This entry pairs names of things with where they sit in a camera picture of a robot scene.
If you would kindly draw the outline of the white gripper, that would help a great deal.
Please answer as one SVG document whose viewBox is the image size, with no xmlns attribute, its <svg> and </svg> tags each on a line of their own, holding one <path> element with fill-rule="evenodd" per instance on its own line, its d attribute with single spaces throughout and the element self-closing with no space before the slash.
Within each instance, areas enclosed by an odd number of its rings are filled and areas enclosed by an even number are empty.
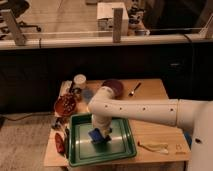
<svg viewBox="0 0 213 171">
<path fill-rule="evenodd" d="M 107 122 L 107 123 L 93 122 L 92 126 L 94 128 L 97 128 L 104 138 L 106 138 L 112 132 L 111 123 L 110 122 Z"/>
</svg>

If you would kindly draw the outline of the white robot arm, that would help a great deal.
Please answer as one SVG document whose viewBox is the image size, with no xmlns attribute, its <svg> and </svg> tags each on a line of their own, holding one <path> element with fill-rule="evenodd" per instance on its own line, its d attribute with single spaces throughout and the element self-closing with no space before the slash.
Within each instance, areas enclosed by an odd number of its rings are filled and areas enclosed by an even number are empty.
<svg viewBox="0 0 213 171">
<path fill-rule="evenodd" d="M 176 126 L 192 134 L 187 171 L 213 171 L 213 101 L 183 99 L 117 100 L 103 86 L 88 108 L 98 117 L 122 117 Z"/>
</svg>

